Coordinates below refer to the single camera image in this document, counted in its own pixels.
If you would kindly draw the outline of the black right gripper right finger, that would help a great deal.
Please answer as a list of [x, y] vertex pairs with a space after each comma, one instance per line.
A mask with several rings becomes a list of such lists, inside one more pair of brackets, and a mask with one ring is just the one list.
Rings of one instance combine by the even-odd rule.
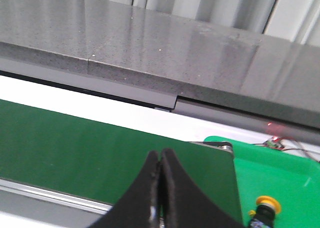
[[166, 148], [160, 160], [166, 227], [243, 227], [234, 156], [215, 148]]

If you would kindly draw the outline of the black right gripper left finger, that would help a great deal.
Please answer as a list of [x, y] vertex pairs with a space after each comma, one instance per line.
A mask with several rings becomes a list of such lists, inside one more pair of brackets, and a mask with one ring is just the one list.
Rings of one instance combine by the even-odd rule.
[[159, 227], [158, 153], [148, 153], [145, 163], [117, 203], [90, 227]]

